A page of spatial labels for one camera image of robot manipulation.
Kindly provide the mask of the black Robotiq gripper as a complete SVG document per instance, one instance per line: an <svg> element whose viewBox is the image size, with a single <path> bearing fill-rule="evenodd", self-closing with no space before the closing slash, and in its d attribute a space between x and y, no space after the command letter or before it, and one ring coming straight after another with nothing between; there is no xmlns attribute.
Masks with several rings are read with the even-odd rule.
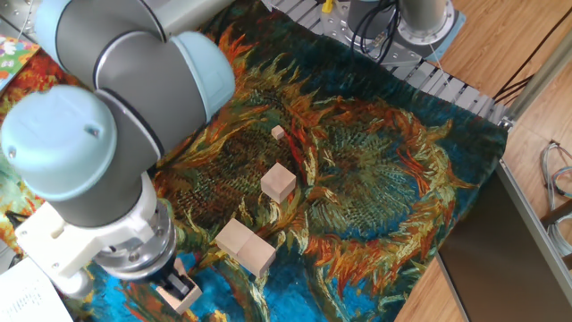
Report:
<svg viewBox="0 0 572 322"><path fill-rule="evenodd" d="M177 272L174 261L174 258L169 259L163 267L145 277L143 281L163 287L177 300L182 301L192 291L192 282Z"/></svg>

